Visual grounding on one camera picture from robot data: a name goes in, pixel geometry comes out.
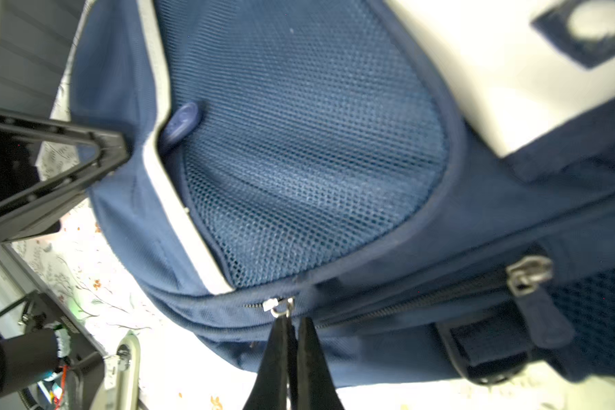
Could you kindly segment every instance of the blue mesh fabric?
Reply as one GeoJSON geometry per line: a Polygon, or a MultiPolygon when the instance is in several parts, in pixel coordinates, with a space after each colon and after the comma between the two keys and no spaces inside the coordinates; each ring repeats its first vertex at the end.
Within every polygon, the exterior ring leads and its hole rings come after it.
{"type": "Polygon", "coordinates": [[[615,269],[559,288],[551,296],[574,324],[574,343],[593,372],[615,375],[615,269]]]}
{"type": "Polygon", "coordinates": [[[206,103],[180,148],[184,200],[235,287],[359,249],[438,185],[438,110],[363,0],[155,4],[174,109],[206,103]]]}

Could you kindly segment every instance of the backpack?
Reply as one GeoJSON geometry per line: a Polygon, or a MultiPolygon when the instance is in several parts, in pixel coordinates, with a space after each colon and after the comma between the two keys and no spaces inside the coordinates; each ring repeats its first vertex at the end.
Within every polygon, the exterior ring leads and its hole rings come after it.
{"type": "Polygon", "coordinates": [[[615,96],[500,158],[380,0],[99,0],[70,109],[132,154],[110,246],[241,369],[293,298],[337,386],[615,376],[615,96]]]}

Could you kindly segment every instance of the white circle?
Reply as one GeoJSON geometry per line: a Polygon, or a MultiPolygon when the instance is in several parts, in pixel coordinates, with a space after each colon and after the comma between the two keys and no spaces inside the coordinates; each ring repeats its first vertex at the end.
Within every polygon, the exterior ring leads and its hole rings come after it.
{"type": "Polygon", "coordinates": [[[569,16],[567,29],[583,40],[615,36],[615,0],[590,0],[578,5],[569,16]]]}

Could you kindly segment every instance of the black cylinder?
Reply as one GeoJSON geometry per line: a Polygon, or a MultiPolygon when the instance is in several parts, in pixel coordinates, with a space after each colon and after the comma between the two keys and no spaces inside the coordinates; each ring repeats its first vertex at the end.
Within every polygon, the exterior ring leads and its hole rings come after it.
{"type": "Polygon", "coordinates": [[[44,379],[58,366],[52,329],[0,340],[0,397],[44,379]]]}

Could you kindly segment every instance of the white piping strip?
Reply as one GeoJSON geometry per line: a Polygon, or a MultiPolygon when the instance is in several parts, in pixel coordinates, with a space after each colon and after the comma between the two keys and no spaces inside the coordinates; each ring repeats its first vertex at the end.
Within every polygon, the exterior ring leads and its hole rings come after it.
{"type": "Polygon", "coordinates": [[[137,0],[141,28],[146,41],[146,50],[155,80],[157,116],[155,127],[143,147],[143,166],[146,169],[153,189],[162,204],[168,223],[175,231],[191,264],[198,272],[205,288],[213,295],[228,293],[234,289],[221,273],[212,258],[203,238],[196,230],[191,218],[185,213],[184,205],[178,197],[166,170],[157,153],[157,136],[164,126],[170,112],[170,80],[162,39],[157,26],[157,17],[152,0],[137,0]]]}

